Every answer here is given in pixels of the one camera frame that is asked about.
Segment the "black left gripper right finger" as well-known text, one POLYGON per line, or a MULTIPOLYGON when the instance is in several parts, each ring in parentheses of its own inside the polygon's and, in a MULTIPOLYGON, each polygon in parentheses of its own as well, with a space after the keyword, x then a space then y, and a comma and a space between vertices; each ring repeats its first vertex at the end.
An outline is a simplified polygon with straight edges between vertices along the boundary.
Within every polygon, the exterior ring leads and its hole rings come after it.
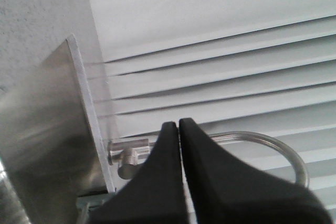
MULTIPOLYGON (((191 118, 179 128, 180 136, 205 133, 191 118)), ((192 164, 198 156, 187 149, 183 165, 198 223, 332 223, 310 190, 273 175, 255 183, 217 175, 192 164)))

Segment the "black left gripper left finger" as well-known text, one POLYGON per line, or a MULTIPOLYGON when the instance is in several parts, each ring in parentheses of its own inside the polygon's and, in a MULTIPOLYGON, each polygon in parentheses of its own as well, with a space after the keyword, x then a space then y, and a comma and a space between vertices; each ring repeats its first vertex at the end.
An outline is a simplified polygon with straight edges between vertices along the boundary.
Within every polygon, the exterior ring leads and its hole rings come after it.
POLYGON ((89 215, 89 223, 188 223, 179 132, 162 124, 142 167, 118 193, 89 215))

